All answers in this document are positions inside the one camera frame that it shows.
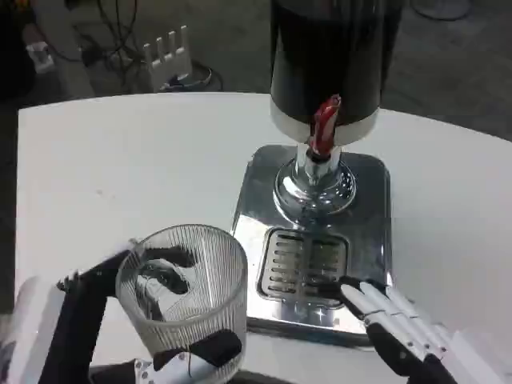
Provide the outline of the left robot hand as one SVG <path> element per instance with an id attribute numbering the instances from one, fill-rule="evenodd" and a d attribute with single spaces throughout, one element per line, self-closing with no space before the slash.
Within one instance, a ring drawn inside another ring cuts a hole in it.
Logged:
<path id="1" fill-rule="evenodd" d="M 32 277 L 22 284 L 1 341 L 3 383 L 198 383 L 241 356 L 236 333 L 219 330 L 149 361 L 92 366 L 107 300 L 132 248 L 57 283 Z"/>

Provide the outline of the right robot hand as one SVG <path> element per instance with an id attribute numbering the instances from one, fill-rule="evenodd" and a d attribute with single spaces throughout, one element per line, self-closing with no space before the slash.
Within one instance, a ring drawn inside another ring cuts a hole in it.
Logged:
<path id="1" fill-rule="evenodd" d="M 380 358 L 408 383 L 511 382 L 511 354 L 488 334 L 449 331 L 392 286 L 342 277 L 338 291 Z"/>

